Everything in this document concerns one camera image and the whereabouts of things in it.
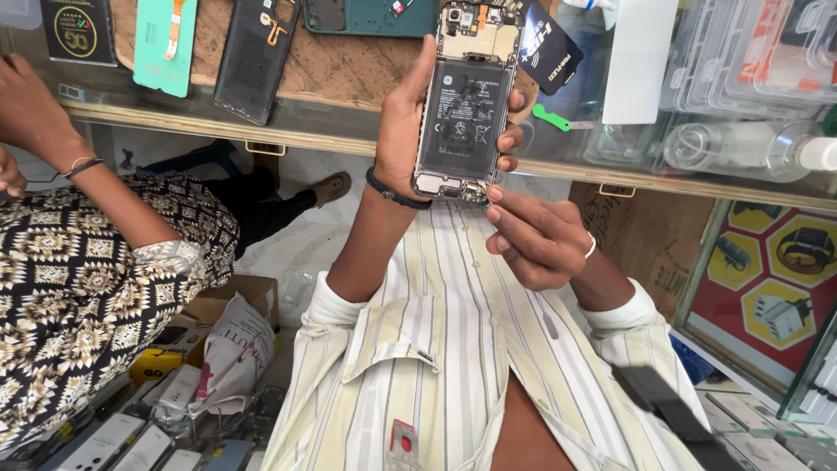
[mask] white striped shirt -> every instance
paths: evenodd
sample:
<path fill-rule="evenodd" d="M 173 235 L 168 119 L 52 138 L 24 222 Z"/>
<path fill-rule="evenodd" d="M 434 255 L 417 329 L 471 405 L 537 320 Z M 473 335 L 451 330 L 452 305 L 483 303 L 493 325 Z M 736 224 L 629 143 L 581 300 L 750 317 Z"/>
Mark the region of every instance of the white striped shirt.
<path fill-rule="evenodd" d="M 645 290 L 631 280 L 623 307 L 583 312 L 588 339 L 555 292 L 525 289 L 485 249 L 494 230 L 484 209 L 438 201 L 369 303 L 339 298 L 320 273 L 263 471 L 389 469 L 394 420 L 416 429 L 424 471 L 488 470 L 510 368 L 579 471 L 701 469 L 608 366 L 655 367 L 708 429 Z"/>

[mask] white floor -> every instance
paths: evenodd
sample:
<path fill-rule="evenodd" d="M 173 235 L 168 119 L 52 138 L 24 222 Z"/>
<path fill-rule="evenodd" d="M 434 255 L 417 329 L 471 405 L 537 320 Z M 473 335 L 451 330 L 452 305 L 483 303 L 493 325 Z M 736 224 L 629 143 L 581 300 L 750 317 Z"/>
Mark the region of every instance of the white floor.
<path fill-rule="evenodd" d="M 113 148 L 117 163 L 124 160 L 122 149 L 133 153 L 132 162 L 147 165 L 187 153 L 213 141 L 211 137 L 152 132 L 128 127 L 112 127 Z M 252 170 L 253 160 L 244 151 L 243 142 L 235 142 L 239 151 L 232 156 L 245 173 Z M 54 171 L 34 157 L 13 150 L 24 176 L 28 179 L 49 179 Z M 365 184 L 364 175 L 372 165 L 372 158 L 344 153 L 330 153 L 301 148 L 289 148 L 280 157 L 280 196 L 289 198 L 333 173 L 346 171 L 352 176 L 349 195 L 321 210 L 308 210 L 288 227 L 272 237 L 247 249 L 236 262 L 235 272 L 245 275 L 273 277 L 280 283 L 280 323 L 285 327 L 300 326 L 300 314 L 311 298 L 310 280 L 328 270 L 340 253 L 352 227 L 357 206 Z M 222 179 L 226 173 L 214 164 L 195 168 L 201 179 Z M 119 168 L 120 174 L 131 170 Z M 37 190 L 68 184 L 59 177 L 53 184 L 31 184 Z M 500 184 L 505 188 L 534 194 L 543 199 L 561 201 L 569 195 L 571 181 L 548 179 L 518 174 L 504 174 Z"/>

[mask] poster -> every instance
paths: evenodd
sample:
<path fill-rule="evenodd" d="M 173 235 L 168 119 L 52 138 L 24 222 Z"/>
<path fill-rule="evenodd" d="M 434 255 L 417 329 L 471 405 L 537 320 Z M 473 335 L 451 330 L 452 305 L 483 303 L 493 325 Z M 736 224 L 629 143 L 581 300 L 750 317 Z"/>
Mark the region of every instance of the poster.
<path fill-rule="evenodd" d="M 686 320 L 789 386 L 837 295 L 837 214 L 733 202 Z"/>

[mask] patterned shirt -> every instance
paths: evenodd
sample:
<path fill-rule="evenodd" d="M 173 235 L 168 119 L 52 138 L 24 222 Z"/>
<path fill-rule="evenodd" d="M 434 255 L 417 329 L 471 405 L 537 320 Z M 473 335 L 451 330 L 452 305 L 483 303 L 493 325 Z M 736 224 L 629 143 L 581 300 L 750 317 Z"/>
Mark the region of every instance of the patterned shirt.
<path fill-rule="evenodd" d="M 0 450 L 83 409 L 232 274 L 238 223 L 196 178 L 124 181 L 185 241 L 132 251 L 76 187 L 0 204 Z"/>
<path fill-rule="evenodd" d="M 422 469 L 488 470 L 510 371 L 579 471 L 701 469 L 608 365 L 653 366 L 708 429 L 648 293 L 632 280 L 624 306 L 584 312 L 587 338 L 555 292 L 525 289 L 485 249 L 493 232 L 484 209 L 437 201 L 368 303 L 320 273 L 263 471 L 396 469 L 393 421 L 415 428 Z"/>

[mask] black bracelet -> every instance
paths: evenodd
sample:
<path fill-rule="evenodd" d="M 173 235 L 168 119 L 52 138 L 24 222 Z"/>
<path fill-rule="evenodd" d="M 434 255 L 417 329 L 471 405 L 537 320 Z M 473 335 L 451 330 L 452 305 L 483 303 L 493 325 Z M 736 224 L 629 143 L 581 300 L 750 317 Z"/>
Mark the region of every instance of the black bracelet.
<path fill-rule="evenodd" d="M 66 178 L 66 179 L 71 179 L 74 176 L 78 175 L 79 173 L 84 172 L 88 168 L 93 167 L 94 165 L 96 165 L 98 163 L 102 163 L 102 162 L 104 162 L 104 160 L 102 160 L 101 158 L 92 158 L 92 159 L 88 160 L 87 162 L 82 163 L 78 167 L 73 167 L 69 172 L 67 172 L 67 173 L 65 173 L 61 176 Z"/>
<path fill-rule="evenodd" d="M 414 210 L 429 210 L 430 205 L 433 204 L 433 200 L 430 201 L 416 201 L 415 199 L 410 199 L 405 196 L 401 196 L 398 193 L 393 192 L 391 189 L 387 188 L 387 185 L 382 184 L 379 182 L 373 175 L 372 171 L 375 169 L 374 166 L 370 167 L 367 170 L 367 183 L 371 186 L 375 191 L 383 195 L 384 199 L 391 199 L 392 201 L 402 205 L 407 206 L 408 208 L 413 208 Z"/>

